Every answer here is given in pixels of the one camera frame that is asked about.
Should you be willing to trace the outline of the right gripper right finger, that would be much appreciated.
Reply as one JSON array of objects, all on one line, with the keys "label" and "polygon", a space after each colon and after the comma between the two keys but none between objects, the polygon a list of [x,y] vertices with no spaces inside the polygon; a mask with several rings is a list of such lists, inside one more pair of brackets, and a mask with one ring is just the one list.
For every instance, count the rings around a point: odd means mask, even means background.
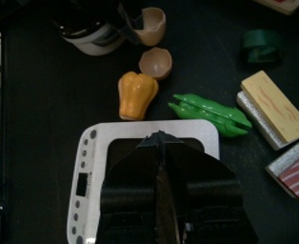
[{"label": "right gripper right finger", "polygon": [[167,133],[159,138],[159,244],[258,244],[234,172]]}]

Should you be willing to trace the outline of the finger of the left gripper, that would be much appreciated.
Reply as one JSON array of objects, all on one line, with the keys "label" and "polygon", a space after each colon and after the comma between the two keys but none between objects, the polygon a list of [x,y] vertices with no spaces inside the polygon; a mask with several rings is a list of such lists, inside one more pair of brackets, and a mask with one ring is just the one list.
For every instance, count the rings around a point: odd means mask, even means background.
[{"label": "finger of the left gripper", "polygon": [[124,24],[119,28],[123,37],[135,45],[140,43],[136,31],[143,28],[143,7],[140,1],[122,1],[118,7]]}]

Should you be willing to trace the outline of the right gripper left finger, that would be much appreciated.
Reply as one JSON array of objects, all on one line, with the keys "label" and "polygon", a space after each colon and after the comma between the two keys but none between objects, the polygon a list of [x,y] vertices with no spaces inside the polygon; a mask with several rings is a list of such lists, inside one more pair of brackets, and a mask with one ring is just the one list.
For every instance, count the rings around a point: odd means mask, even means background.
[{"label": "right gripper left finger", "polygon": [[100,193],[95,244],[156,244],[155,181],[159,133],[108,168]]}]

